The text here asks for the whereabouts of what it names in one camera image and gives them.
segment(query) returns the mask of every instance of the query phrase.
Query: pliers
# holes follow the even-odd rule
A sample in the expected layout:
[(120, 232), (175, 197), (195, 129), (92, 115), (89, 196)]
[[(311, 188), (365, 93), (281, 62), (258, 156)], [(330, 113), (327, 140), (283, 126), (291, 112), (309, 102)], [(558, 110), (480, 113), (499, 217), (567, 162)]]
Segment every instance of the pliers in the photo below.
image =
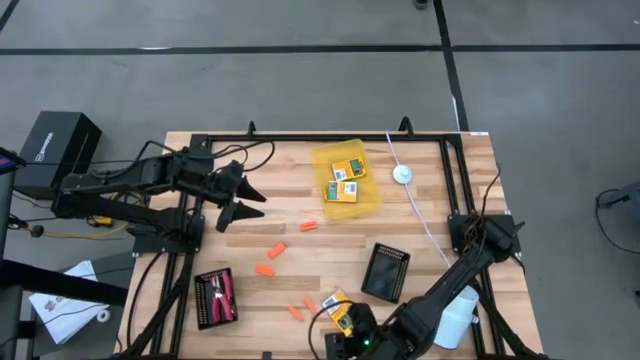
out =
[(224, 311), (224, 317), (226, 321), (233, 320), (233, 311), (231, 310), (231, 277), (225, 271), (222, 275), (222, 285), (220, 286), (220, 275), (216, 275), (211, 278), (211, 285), (213, 286), (214, 298), (213, 298), (213, 323), (217, 324), (222, 321), (220, 317), (220, 305)]

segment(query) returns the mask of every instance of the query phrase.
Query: wooden tabletop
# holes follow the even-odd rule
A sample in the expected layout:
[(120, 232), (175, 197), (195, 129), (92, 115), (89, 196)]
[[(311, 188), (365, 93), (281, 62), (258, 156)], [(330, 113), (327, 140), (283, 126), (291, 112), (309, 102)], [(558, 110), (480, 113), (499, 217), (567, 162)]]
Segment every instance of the wooden tabletop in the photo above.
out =
[[(189, 145), (190, 132), (170, 132), (166, 144), (174, 149)], [(464, 153), (476, 204), (496, 174), (491, 140), (486, 134), (462, 134)], [(229, 145), (215, 143), (214, 151)], [(236, 289), (239, 321), (214, 329), (198, 331), (193, 281), (180, 346), (180, 358), (257, 359), (262, 352), (271, 351), (275, 359), (311, 358), (307, 344), (307, 330), (312, 314), (303, 299), (311, 297), (317, 306), (336, 289), (342, 289), (352, 300), (371, 305), (378, 321), (386, 319), (397, 305), (360, 292), (367, 263), (375, 243), (382, 243), (411, 254), (411, 261), (402, 291), (401, 301), (426, 292), (445, 272), (447, 265), (439, 257), (427, 238), (424, 228), (414, 214), (402, 186), (394, 183), (391, 171), (395, 160), (385, 142), (367, 142), (365, 148), (382, 196), (379, 211), (357, 219), (329, 223), (323, 215), (319, 188), (316, 186), (311, 150), (317, 142), (277, 142), (276, 152), (264, 167), (248, 174), (250, 183), (268, 198), (266, 203), (246, 203), (265, 212), (260, 219), (242, 220), (229, 226), (224, 234), (215, 231), (218, 210), (206, 205), (206, 233), (200, 253), (195, 256), (193, 275), (231, 267)], [(456, 255), (446, 225), (450, 214), (448, 196), (442, 171), (442, 160), (437, 143), (396, 142), (398, 158), (410, 166), (414, 180), (410, 190), (416, 199), (431, 232), (439, 241), (451, 262)], [(270, 151), (269, 145), (249, 150), (247, 166), (260, 163)], [(450, 149), (454, 176), (458, 185), (460, 208), (462, 188), (459, 185), (455, 153)], [(232, 158), (242, 160), (239, 152), (216, 160), (216, 167)], [(156, 196), (151, 206), (176, 206), (179, 195), (166, 193)], [(504, 213), (507, 205), (500, 181), (491, 189), (487, 214)], [(315, 220), (320, 227), (301, 233), (298, 225)], [(280, 241), (287, 249), (269, 260), (267, 251)], [(131, 291), (125, 307), (128, 314), (133, 291), (152, 254), (137, 259)], [(167, 255), (154, 265), (143, 284), (133, 319), (133, 338), (139, 334), (158, 306)], [(257, 263), (274, 268), (275, 276), (264, 277), (254, 273)], [(182, 266), (176, 265), (176, 274)], [(529, 300), (522, 269), (512, 260), (490, 267), (491, 280), (497, 306), (507, 322), (527, 346), (542, 351), (538, 330)], [(295, 305), (304, 315), (304, 322), (295, 320), (287, 306)], [(165, 324), (163, 352), (168, 351), (173, 327), (173, 311)], [(119, 337), (125, 342), (127, 317), (120, 326)], [(313, 341), (324, 358), (323, 335), (337, 331), (327, 316), (316, 323)], [(487, 352), (493, 351), (489, 327), (483, 321)], [(454, 351), (433, 346), (424, 358), (475, 358), (470, 332), (463, 344)]]

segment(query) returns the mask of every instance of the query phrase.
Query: black grid container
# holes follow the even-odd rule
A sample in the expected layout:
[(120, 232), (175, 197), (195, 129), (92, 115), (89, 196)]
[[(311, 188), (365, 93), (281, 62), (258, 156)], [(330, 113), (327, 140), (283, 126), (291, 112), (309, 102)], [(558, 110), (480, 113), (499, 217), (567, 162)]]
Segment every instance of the black grid container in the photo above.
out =
[(397, 304), (407, 276), (411, 255), (376, 243), (360, 290)]
[[(214, 324), (212, 311), (215, 292), (213, 290), (213, 285), (211, 284), (211, 279), (214, 276), (222, 276), (225, 271), (229, 272), (229, 277), (231, 278), (231, 293), (233, 294), (233, 296), (231, 297), (231, 311), (233, 312), (233, 320), (222, 320), (219, 323)], [(231, 268), (224, 268), (205, 274), (196, 275), (193, 277), (193, 283), (196, 295), (196, 311), (198, 313), (198, 330), (210, 329), (216, 326), (230, 324), (232, 322), (238, 321), (238, 307), (236, 306), (236, 292), (235, 289), (233, 289), (234, 282), (233, 275), (231, 274)], [(224, 284), (222, 284), (222, 281), (220, 286), (223, 287), (223, 291), (226, 293), (227, 289), (224, 289)], [(224, 312), (222, 311), (222, 307), (220, 308), (220, 312), (221, 314), (224, 314)]]

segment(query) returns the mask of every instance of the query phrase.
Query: white paper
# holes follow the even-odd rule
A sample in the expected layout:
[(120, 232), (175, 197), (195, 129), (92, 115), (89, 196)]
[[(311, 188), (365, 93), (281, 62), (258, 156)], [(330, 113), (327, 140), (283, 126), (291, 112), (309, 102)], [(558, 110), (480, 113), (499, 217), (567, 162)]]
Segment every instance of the white paper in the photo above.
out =
[[(95, 276), (95, 271), (93, 270), (93, 265), (89, 260), (79, 263), (65, 272), (65, 274), (71, 276), (82, 276), (87, 280), (98, 281)], [(42, 319), (43, 323), (50, 321), (60, 314), (76, 312), (97, 305), (97, 303), (39, 293), (29, 296), (29, 300), (36, 309), (36, 312), (40, 316), (40, 319)], [(77, 314), (60, 316), (45, 326), (47, 327), (47, 330), (49, 330), (49, 334), (51, 334), (51, 337), (56, 344), (64, 344), (73, 335), (80, 331), (80, 329), (87, 325), (89, 321), (95, 318), (100, 311), (108, 307), (109, 305), (100, 305)]]

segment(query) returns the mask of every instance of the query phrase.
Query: white round object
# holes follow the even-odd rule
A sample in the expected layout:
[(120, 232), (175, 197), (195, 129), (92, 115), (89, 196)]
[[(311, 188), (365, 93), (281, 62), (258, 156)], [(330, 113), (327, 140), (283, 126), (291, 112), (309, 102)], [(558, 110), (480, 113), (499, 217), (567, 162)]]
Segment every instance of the white round object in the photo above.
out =
[(109, 310), (102, 310), (96, 316), (96, 320), (102, 323), (109, 321), (109, 319), (111, 319), (111, 313), (109, 312)]
[(479, 299), (478, 293), (471, 286), (465, 286), (444, 309), (433, 343), (445, 349), (457, 349), (469, 325), (478, 321), (473, 315), (473, 309)]
[(396, 165), (393, 168), (393, 178), (399, 184), (408, 184), (411, 181), (411, 176), (411, 169), (407, 165)]

